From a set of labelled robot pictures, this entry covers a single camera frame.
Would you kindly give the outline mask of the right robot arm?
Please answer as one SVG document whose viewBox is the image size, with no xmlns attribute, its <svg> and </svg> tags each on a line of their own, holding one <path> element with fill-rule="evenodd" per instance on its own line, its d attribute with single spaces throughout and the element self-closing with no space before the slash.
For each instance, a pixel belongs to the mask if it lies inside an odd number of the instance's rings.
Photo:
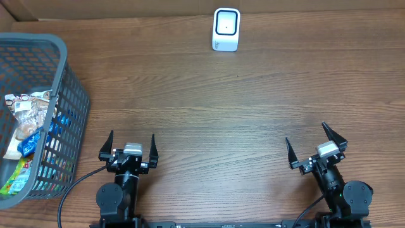
<svg viewBox="0 0 405 228">
<path fill-rule="evenodd" d="M 316 154 L 299 161 L 288 139 L 287 158 L 290 169 L 301 175 L 313 174 L 321 196 L 295 220 L 283 220 L 282 227 L 371 227 L 369 215 L 373 188 L 365 182 L 343 180 L 336 164 L 344 158 L 348 141 L 322 122 L 328 141 L 316 147 Z"/>
</svg>

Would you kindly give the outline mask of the cookie bag brown white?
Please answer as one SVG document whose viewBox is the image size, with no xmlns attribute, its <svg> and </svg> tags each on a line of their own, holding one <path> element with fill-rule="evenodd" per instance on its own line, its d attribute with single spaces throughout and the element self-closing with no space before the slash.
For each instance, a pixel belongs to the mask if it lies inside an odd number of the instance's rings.
<svg viewBox="0 0 405 228">
<path fill-rule="evenodd" d="M 3 158 L 19 160 L 23 155 L 22 142 L 44 125 L 53 90 L 37 91 L 31 94 L 7 94 L 5 104 L 17 120 L 17 127 Z"/>
</svg>

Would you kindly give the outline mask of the green Haribo candy bag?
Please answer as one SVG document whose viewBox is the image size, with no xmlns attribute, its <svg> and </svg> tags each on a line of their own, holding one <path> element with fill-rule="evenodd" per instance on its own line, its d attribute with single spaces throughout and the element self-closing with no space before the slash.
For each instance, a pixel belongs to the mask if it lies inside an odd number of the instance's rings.
<svg viewBox="0 0 405 228">
<path fill-rule="evenodd" d="M 30 177 L 33 159 L 33 155 L 26 158 L 20 158 L 15 171 L 1 188 L 1 194 L 16 195 L 23 189 Z"/>
</svg>

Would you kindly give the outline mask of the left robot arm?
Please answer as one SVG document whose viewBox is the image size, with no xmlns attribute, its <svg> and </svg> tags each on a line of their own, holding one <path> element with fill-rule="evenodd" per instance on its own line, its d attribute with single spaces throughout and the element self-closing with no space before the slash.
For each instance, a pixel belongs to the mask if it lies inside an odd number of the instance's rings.
<svg viewBox="0 0 405 228">
<path fill-rule="evenodd" d="M 91 227 L 147 227 L 147 222 L 135 214 L 140 175 L 158 166 L 155 136 L 151 137 L 149 160 L 142 160 L 142 145 L 126 143 L 122 149 L 113 148 L 113 133 L 99 150 L 99 160 L 106 162 L 106 170 L 114 173 L 113 182 L 104 184 L 96 193 L 100 208 L 99 222 Z"/>
</svg>

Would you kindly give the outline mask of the blue snack wrapper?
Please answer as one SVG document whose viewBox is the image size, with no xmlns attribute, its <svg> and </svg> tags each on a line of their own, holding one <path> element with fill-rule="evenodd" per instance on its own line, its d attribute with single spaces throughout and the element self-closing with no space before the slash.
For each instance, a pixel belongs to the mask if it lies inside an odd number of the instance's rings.
<svg viewBox="0 0 405 228">
<path fill-rule="evenodd" d="M 68 117 L 64 115 L 58 116 L 56 122 L 52 121 L 50 123 L 48 133 L 60 136 L 64 131 L 63 127 L 69 127 L 71 123 L 72 121 Z M 41 130 L 43 129 L 43 127 L 39 127 L 18 144 L 17 150 L 22 154 L 23 157 L 28 157 L 35 153 L 37 144 L 41 138 Z"/>
</svg>

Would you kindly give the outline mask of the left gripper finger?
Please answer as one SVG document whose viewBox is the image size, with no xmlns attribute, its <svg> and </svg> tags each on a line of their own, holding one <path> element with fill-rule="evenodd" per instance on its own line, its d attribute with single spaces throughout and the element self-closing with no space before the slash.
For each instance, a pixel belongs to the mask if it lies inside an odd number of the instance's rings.
<svg viewBox="0 0 405 228">
<path fill-rule="evenodd" d="M 99 160 L 110 160 L 112 159 L 111 150 L 113 145 L 113 130 L 110 131 L 108 139 L 103 144 L 102 148 L 99 150 Z"/>
<path fill-rule="evenodd" d="M 159 155 L 156 147 L 155 135 L 153 134 L 151 137 L 151 147 L 149 152 L 149 168 L 156 168 L 158 166 L 158 160 Z"/>
</svg>

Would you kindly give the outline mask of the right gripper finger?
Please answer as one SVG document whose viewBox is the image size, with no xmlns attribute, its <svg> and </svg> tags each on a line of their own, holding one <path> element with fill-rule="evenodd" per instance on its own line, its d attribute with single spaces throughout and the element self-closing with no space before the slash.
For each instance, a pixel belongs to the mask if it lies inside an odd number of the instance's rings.
<svg viewBox="0 0 405 228">
<path fill-rule="evenodd" d="M 289 163 L 289 167 L 290 169 L 295 169 L 299 167 L 299 161 L 297 159 L 297 156 L 290 144 L 290 141 L 288 140 L 288 138 L 285 138 L 285 143 L 287 146 L 287 159 L 288 159 L 288 163 Z"/>
<path fill-rule="evenodd" d="M 322 122 L 321 124 L 328 139 L 337 145 L 340 152 L 345 151 L 347 149 L 348 141 L 340 134 L 336 133 L 336 131 L 334 131 L 326 122 Z"/>
</svg>

